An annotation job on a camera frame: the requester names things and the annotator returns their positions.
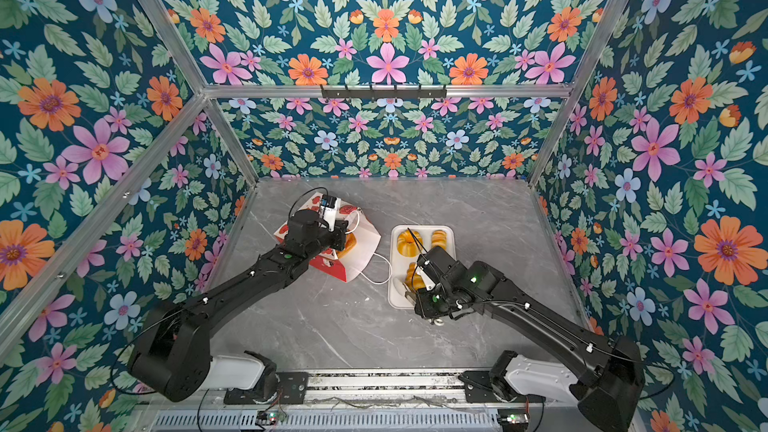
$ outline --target marble surface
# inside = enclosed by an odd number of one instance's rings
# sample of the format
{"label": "marble surface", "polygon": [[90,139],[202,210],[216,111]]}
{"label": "marble surface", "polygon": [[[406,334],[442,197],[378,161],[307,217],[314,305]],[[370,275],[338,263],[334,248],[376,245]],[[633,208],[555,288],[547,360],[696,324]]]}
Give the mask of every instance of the marble surface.
{"label": "marble surface", "polygon": [[[377,249],[389,256],[390,232],[401,224],[445,225],[456,235],[457,258],[467,266],[483,260],[502,270],[541,303],[577,321],[577,305],[540,226],[523,181],[454,180],[264,180],[256,203],[216,283],[253,264],[276,243],[272,233],[305,190],[330,193],[362,208],[382,236]],[[374,257],[365,270],[387,276]],[[259,301],[224,326],[212,352],[254,350],[278,368],[490,367],[503,350],[530,358],[552,357],[517,331],[473,314],[432,325],[413,311],[396,310],[387,286],[362,277],[343,283],[310,267],[281,292]]]}

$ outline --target food tray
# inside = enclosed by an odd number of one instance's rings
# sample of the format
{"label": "food tray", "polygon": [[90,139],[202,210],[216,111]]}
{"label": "food tray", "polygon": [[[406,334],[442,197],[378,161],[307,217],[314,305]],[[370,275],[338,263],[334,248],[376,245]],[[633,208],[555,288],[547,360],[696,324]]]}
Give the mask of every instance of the food tray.
{"label": "food tray", "polygon": [[[389,245],[389,261],[392,263],[392,278],[389,280],[387,299],[389,300],[389,304],[394,308],[413,310],[413,303],[406,297],[406,291],[408,289],[403,284],[403,281],[406,280],[408,266],[411,262],[416,262],[418,256],[406,257],[401,255],[397,250],[397,238],[408,228],[414,232],[418,232],[418,234],[422,236],[422,244],[427,250],[432,248],[432,233],[437,230],[445,231],[448,254],[454,258],[456,258],[456,241],[453,238],[453,230],[449,226],[395,226],[392,229],[392,240],[391,245]],[[420,269],[417,272],[424,278],[424,282],[429,283],[426,274],[423,274]]]}

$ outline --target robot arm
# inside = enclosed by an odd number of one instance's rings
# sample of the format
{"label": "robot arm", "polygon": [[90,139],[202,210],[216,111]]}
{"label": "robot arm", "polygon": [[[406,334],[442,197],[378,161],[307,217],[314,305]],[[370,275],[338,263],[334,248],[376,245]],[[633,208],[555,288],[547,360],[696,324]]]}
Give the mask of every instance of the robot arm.
{"label": "robot arm", "polygon": [[436,284],[418,291],[418,315],[454,318],[472,309],[520,331],[560,360],[541,362],[505,352],[491,373],[496,395],[565,399],[605,432],[628,429],[645,385],[635,342],[624,336],[614,342],[569,322],[484,262],[466,268],[435,247],[419,256],[418,265]]}

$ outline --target donut-shaped bread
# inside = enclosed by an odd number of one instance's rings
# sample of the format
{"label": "donut-shaped bread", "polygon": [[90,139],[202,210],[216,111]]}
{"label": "donut-shaped bread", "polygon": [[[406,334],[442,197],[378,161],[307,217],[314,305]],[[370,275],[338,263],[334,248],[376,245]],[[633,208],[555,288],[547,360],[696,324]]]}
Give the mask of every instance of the donut-shaped bread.
{"label": "donut-shaped bread", "polygon": [[[422,236],[418,232],[413,231],[413,235],[416,236],[419,242],[422,241]],[[411,236],[409,231],[405,230],[397,236],[397,251],[405,257],[415,257],[418,255],[418,245],[413,240],[413,236]]]}

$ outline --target pastry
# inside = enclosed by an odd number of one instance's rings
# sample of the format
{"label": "pastry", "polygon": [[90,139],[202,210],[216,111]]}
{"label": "pastry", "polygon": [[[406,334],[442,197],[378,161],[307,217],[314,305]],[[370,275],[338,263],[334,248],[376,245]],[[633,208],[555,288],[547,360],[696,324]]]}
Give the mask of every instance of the pastry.
{"label": "pastry", "polygon": [[341,258],[341,257],[343,257],[343,256],[344,256],[344,255],[346,255],[346,254],[347,254],[347,253],[348,253],[350,250],[352,250],[352,247],[354,247],[354,246],[355,246],[355,244],[357,244],[357,239],[355,238],[355,235],[354,235],[354,234],[347,234],[347,235],[346,235],[346,244],[344,245],[344,250],[342,250],[342,251],[340,251],[340,252],[337,252],[337,253],[336,253],[336,256],[337,256],[338,258]]}
{"label": "pastry", "polygon": [[[422,236],[418,232],[414,231],[413,235],[416,236],[419,242],[422,241]],[[408,230],[403,231],[397,236],[397,251],[405,257],[415,257],[418,255],[418,245]]]}
{"label": "pastry", "polygon": [[442,247],[444,251],[447,251],[448,247],[448,236],[446,235],[446,231],[444,230],[435,230],[432,233],[432,246],[433,247]]}
{"label": "pastry", "polygon": [[420,288],[427,288],[424,280],[422,279],[422,276],[416,272],[415,262],[411,262],[411,264],[408,266],[408,273],[406,273],[406,281],[404,284],[406,287],[408,287],[408,289],[410,289],[411,292],[416,292]]}

